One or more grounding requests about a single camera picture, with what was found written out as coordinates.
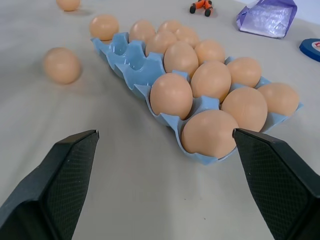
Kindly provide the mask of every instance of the gray tabletop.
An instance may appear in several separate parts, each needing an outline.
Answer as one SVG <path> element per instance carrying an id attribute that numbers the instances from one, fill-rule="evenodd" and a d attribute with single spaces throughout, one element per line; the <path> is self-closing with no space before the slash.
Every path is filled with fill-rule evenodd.
<path id="1" fill-rule="evenodd" d="M 192 0 L 83 0 L 74 13 L 54 0 L 0 1 L 0 204 L 18 182 L 68 135 L 98 129 L 90 186 L 75 240 L 272 240 L 250 194 L 237 153 L 203 166 L 180 151 L 173 133 L 159 125 L 146 104 L 94 52 L 89 22 L 117 16 L 127 32 L 138 19 L 155 27 L 177 19 L 201 39 L 222 43 L 228 56 L 260 61 L 263 75 L 296 88 L 305 104 L 270 135 L 287 141 L 320 173 L 320 64 L 299 51 L 320 26 L 296 19 L 283 40 L 238 32 L 243 8 L 214 0 L 216 13 L 191 15 Z M 79 81 L 60 86 L 43 74 L 53 47 L 81 59 Z"/>

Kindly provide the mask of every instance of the blue tape roll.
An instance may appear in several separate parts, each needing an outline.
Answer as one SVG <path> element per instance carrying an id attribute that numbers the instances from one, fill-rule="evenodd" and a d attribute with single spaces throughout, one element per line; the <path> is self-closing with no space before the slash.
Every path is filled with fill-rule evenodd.
<path id="1" fill-rule="evenodd" d="M 300 50 L 309 58 L 320 62 L 320 39 L 309 38 L 302 41 Z"/>

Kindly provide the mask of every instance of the egg carton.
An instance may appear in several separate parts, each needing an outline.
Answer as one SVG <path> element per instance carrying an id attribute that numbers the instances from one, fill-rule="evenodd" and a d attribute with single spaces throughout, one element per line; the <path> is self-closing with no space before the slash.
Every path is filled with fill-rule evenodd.
<path id="1" fill-rule="evenodd" d="M 194 115 L 206 110 L 219 110 L 220 102 L 217 98 L 211 98 L 207 96 L 193 98 L 191 111 L 185 120 L 181 120 L 179 116 L 168 115 L 165 113 L 156 115 L 153 112 L 150 105 L 150 92 L 154 82 L 160 76 L 166 73 L 163 64 L 163 54 L 151 52 L 149 56 L 146 57 L 145 43 L 135 40 L 129 43 L 129 34 L 127 32 L 115 34 L 110 44 L 104 44 L 98 38 L 93 38 L 91 41 L 98 54 L 110 65 L 110 67 L 120 78 L 124 79 L 128 88 L 138 98 L 145 99 L 149 111 L 154 116 L 154 118 L 160 124 L 173 129 L 178 146 L 181 148 L 185 155 L 204 165 L 208 165 L 215 162 L 223 161 L 237 150 L 237 148 L 235 148 L 226 156 L 218 159 L 216 157 L 205 156 L 200 153 L 189 153 L 182 146 L 182 130 L 188 120 L 191 119 Z M 225 60 L 225 64 L 230 63 L 234 59 L 234 57 L 228 57 Z M 190 78 L 186 72 L 173 72 L 183 76 L 186 81 L 190 82 Z M 259 87 L 270 83 L 271 82 L 269 80 L 262 76 L 260 78 L 260 81 L 254 88 L 258 89 Z M 237 83 L 232 84 L 229 92 L 242 87 L 245 86 Z M 296 110 L 299 110 L 302 106 L 303 104 L 299 103 Z M 266 133 L 274 126 L 285 121 L 287 118 L 288 116 L 269 112 L 261 132 Z"/>

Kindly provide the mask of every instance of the loose egg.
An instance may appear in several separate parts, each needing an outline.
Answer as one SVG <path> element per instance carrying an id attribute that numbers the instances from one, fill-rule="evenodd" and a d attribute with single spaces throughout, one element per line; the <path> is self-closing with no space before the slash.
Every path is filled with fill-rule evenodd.
<path id="1" fill-rule="evenodd" d="M 213 60 L 217 60 L 221 63 L 225 62 L 225 50 L 218 42 L 214 40 L 203 40 L 195 46 L 194 50 L 198 56 L 200 65 L 206 61 Z"/>
<path id="2" fill-rule="evenodd" d="M 188 153 L 199 153 L 218 159 L 229 154 L 236 142 L 233 130 L 236 120 L 221 110 L 206 110 L 193 116 L 184 126 L 181 143 Z"/>
<path id="3" fill-rule="evenodd" d="M 44 56 L 43 67 L 47 76 L 60 84 L 73 83 L 82 70 L 78 57 L 64 47 L 50 49 Z"/>
<path id="4" fill-rule="evenodd" d="M 260 80 L 262 69 L 259 62 L 251 57 L 239 57 L 228 63 L 233 84 L 254 88 Z"/>
<path id="5" fill-rule="evenodd" d="M 251 87 L 241 87 L 230 92 L 221 110 L 231 114 L 239 127 L 259 132 L 267 120 L 268 105 L 264 96 Z"/>
<path id="6" fill-rule="evenodd" d="M 129 42 L 132 40 L 143 41 L 146 44 L 156 35 L 154 26 L 147 20 L 139 20 L 133 24 L 129 32 Z"/>
<path id="7" fill-rule="evenodd" d="M 168 20 L 160 25 L 160 27 L 158 28 L 158 33 L 162 32 L 162 31 L 169 31 L 169 32 L 174 33 L 181 26 L 182 26 L 181 23 L 177 20 Z"/>
<path id="8" fill-rule="evenodd" d="M 195 30 L 188 26 L 179 27 L 174 34 L 179 41 L 184 41 L 193 48 L 195 48 L 199 42 L 199 37 Z"/>
<path id="9" fill-rule="evenodd" d="M 101 41 L 109 41 L 119 32 L 118 20 L 109 14 L 96 16 L 90 23 L 90 33 Z"/>
<path id="10" fill-rule="evenodd" d="M 298 108 L 299 95 L 288 84 L 273 82 L 258 88 L 268 105 L 268 112 L 291 116 Z"/>
<path id="11" fill-rule="evenodd" d="M 184 120 L 192 107 L 192 91 L 188 81 L 176 73 L 166 73 L 153 84 L 150 105 L 156 115 L 179 116 Z"/>
<path id="12" fill-rule="evenodd" d="M 191 78 L 199 67 L 195 50 L 184 41 L 177 41 L 166 50 L 163 63 L 167 73 L 186 72 Z"/>
<path id="13" fill-rule="evenodd" d="M 219 99 L 226 98 L 231 86 L 231 74 L 227 66 L 219 61 L 207 61 L 194 73 L 191 89 L 194 98 L 207 96 Z"/>
<path id="14" fill-rule="evenodd" d="M 170 31 L 158 32 L 151 38 L 145 47 L 145 55 L 149 56 L 150 52 L 165 54 L 167 49 L 177 42 L 176 36 Z"/>
<path id="15" fill-rule="evenodd" d="M 80 0 L 56 0 L 56 4 L 63 11 L 71 12 L 77 10 L 80 5 Z"/>

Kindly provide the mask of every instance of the toy figure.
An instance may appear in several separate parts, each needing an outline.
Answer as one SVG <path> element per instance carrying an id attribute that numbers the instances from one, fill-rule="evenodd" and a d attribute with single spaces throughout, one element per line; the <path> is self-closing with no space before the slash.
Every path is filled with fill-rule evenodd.
<path id="1" fill-rule="evenodd" d="M 190 6 L 190 13 L 194 14 L 196 12 L 196 9 L 204 8 L 205 12 L 204 15 L 206 17 L 209 17 L 211 12 L 214 10 L 212 7 L 212 1 L 210 0 L 198 0 L 198 2 L 192 3 Z"/>

